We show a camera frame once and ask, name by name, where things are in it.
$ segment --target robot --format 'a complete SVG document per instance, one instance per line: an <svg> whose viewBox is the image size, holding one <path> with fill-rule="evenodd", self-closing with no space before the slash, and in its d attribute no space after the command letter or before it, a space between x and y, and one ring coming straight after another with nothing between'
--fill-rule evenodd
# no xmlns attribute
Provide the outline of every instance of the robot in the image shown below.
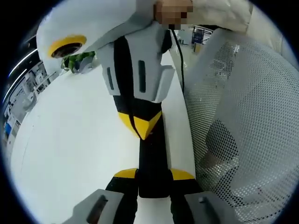
<svg viewBox="0 0 299 224"><path fill-rule="evenodd" d="M161 59L172 45L171 32L153 21L153 8L151 0L67 0L39 26L37 46L46 69L58 58L95 51L119 118L140 139L139 168L115 174L105 190L75 206L65 224L132 224L138 194L170 196L176 224L237 223L233 210L203 192L191 174L168 169L161 102L174 69Z"/></svg>

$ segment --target white mesh fabric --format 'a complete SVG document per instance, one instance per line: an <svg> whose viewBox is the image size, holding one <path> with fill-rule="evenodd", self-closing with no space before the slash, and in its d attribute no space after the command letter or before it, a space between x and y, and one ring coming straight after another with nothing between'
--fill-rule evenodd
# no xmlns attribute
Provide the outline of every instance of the white mesh fabric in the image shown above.
<svg viewBox="0 0 299 224"><path fill-rule="evenodd" d="M196 178L244 223L271 223L299 181L299 73L253 40L216 30L186 74Z"/></svg>

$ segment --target white sleeve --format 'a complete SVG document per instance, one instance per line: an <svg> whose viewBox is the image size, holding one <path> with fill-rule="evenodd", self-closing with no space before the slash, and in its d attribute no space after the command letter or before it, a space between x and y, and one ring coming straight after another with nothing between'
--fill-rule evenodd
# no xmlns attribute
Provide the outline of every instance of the white sleeve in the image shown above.
<svg viewBox="0 0 299 224"><path fill-rule="evenodd" d="M193 0L188 23L217 25L233 31L246 32L252 4L247 0Z"/></svg>
<svg viewBox="0 0 299 224"><path fill-rule="evenodd" d="M276 25L257 7L253 7L247 36L272 48L299 70L299 64L292 48Z"/></svg>

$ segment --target white table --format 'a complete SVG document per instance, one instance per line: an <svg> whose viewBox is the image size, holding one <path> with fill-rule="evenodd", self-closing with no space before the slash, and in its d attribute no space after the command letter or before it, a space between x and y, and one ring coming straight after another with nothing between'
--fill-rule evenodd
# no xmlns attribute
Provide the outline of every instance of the white table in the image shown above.
<svg viewBox="0 0 299 224"><path fill-rule="evenodd" d="M169 52L162 64L173 65ZM191 132L177 74L162 103L171 167L195 175ZM118 118L99 66L63 74L22 122L11 173L26 206L43 223L61 223L74 205L105 189L115 173L138 167L139 139ZM173 223L170 199L138 198L135 223Z"/></svg>

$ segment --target ceiling light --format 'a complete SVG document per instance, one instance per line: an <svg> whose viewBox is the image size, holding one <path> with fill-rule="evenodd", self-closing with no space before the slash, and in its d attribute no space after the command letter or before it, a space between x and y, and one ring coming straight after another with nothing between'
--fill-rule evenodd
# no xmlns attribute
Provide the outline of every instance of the ceiling light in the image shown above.
<svg viewBox="0 0 299 224"><path fill-rule="evenodd" d="M16 84L16 82L21 78L21 76L27 71L27 69L25 69L20 75L19 77L17 77L17 79L14 81L14 83L11 85L11 87L8 89L8 91L6 92L2 103L4 102L5 98L7 97L7 95L9 94L9 92L11 91L11 89L13 88L13 86Z"/></svg>
<svg viewBox="0 0 299 224"><path fill-rule="evenodd" d="M11 72L9 73L8 77L10 77L10 75L13 73L13 71L20 65L22 64L23 61L25 61L30 55L32 55L34 52L36 52L37 49L31 51L29 54L27 54L25 57L22 58L22 60L19 61L19 63L17 63L17 65L11 70Z"/></svg>

